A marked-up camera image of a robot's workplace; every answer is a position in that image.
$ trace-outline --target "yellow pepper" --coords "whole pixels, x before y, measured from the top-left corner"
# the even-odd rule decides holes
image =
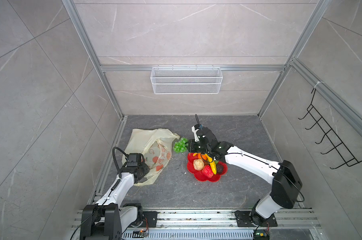
[[[205,156],[207,157],[207,161],[210,164],[210,167],[212,168],[212,172],[216,175],[217,174],[217,168],[216,168],[216,163],[213,161],[213,159],[208,156],[207,154],[205,154]]]

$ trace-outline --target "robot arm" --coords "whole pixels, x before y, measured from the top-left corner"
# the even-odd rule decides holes
[[[269,161],[252,155],[228,142],[218,142],[207,127],[192,127],[194,139],[189,140],[189,152],[200,152],[211,158],[241,167],[272,185],[272,190],[260,199],[251,212],[252,222],[258,226],[281,208],[291,209],[302,187],[296,170],[289,161]]]
[[[95,204],[87,205],[82,211],[80,240],[118,240],[129,225],[138,227],[143,222],[140,204],[125,204],[122,208],[120,207],[128,190],[150,169],[144,162],[143,155],[139,153],[129,155],[124,153],[127,156],[127,162],[119,169],[114,153],[115,148],[112,153],[118,170],[117,178],[102,198]]]

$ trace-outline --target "wire basket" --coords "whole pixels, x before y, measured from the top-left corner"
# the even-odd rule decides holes
[[[218,93],[222,82],[219,67],[157,67],[150,75],[155,94]]]

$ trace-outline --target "gray tile wall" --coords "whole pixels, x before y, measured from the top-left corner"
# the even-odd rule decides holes
[[[154,94],[150,71],[107,72],[125,114],[257,114],[278,71],[224,71],[218,94]]]
[[[327,237],[362,239],[362,162],[330,169],[342,164],[342,159],[334,150],[320,154],[332,149],[330,141],[325,137],[322,143],[315,144],[323,137],[321,129],[305,129],[315,123],[309,115],[298,119],[306,114],[312,89],[299,73],[291,70],[262,120],[282,159],[291,161],[298,171],[303,182],[304,205],[314,209]],[[352,154],[362,160],[362,137],[318,93],[313,105]],[[344,148],[337,149],[350,159]]]
[[[92,69],[60,0],[0,0],[0,239],[66,239],[86,205],[119,122]]]
[[[102,64],[284,64],[317,1],[77,0]]]
[[[299,59],[362,116],[362,0],[333,0]]]

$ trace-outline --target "black cable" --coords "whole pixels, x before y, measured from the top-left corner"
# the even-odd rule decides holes
[[[255,230],[254,230],[254,234],[253,234],[253,238],[252,239],[254,239],[254,237],[255,237],[255,232],[257,231],[257,229],[260,227],[261,225],[258,225],[257,226],[257,228],[255,228]]]
[[[117,159],[116,159],[116,151],[115,151],[116,149],[117,149],[118,151],[120,151],[121,153],[123,153],[123,154],[126,156],[127,159],[129,158],[129,155],[127,155],[127,154],[126,154],[124,151],[122,151],[121,148],[119,148],[119,147],[113,147],[113,149],[112,149],[112,151],[111,151],[111,154],[112,154],[112,156],[113,156],[114,165],[116,166],[116,169],[117,169],[117,172],[118,172],[118,176],[119,176],[120,178],[122,178],[122,177],[121,177],[121,170],[120,170],[120,167],[118,166]]]
[[[94,214],[95,212],[97,212],[97,211],[94,211],[94,212],[93,212],[90,216],[88,216],[81,224],[79,224],[78,227],[76,228],[76,230],[74,230],[74,233],[76,233],[76,231],[78,230],[78,228],[79,228],[84,222],[86,222],[86,220],[88,220],[91,216],[93,216],[93,214]]]
[[[200,124],[200,120],[198,119],[197,114],[195,116],[196,116],[196,121],[197,121],[198,127],[201,129],[202,125]]]
[[[255,160],[257,160],[257,161],[259,161],[259,162],[262,162],[262,163],[264,163],[264,164],[266,164],[266,165],[268,165],[268,166],[270,166],[270,167],[273,167],[275,170],[277,170],[278,171],[278,169],[277,168],[275,168],[274,166],[271,166],[271,165],[269,165],[268,163],[266,163],[266,162],[264,162],[264,161],[261,161],[260,159],[257,159],[257,158],[254,158],[254,157],[252,157],[252,156],[249,156],[249,155],[246,155],[246,154],[244,154],[244,153],[240,153],[240,152],[231,152],[231,153],[228,153],[228,154],[240,154],[240,155],[244,155],[244,156],[247,156],[247,157],[250,157],[250,158],[253,158],[253,159],[255,159]],[[299,191],[299,193],[301,194],[301,196],[303,197],[303,200],[302,201],[297,201],[296,200],[296,202],[303,202],[303,201],[305,201],[305,198],[304,198],[304,195],[300,192],[300,190],[296,187],[296,185],[294,185],[294,183],[285,175],[285,174],[283,174],[283,173],[281,173],[288,181],[290,181],[291,182],[291,184],[297,189],[297,191]]]
[[[120,184],[120,181],[121,181],[121,179],[117,180],[116,183],[111,187],[109,196],[110,196],[111,192],[112,192],[114,189],[116,189],[116,187],[118,186],[118,184]]]

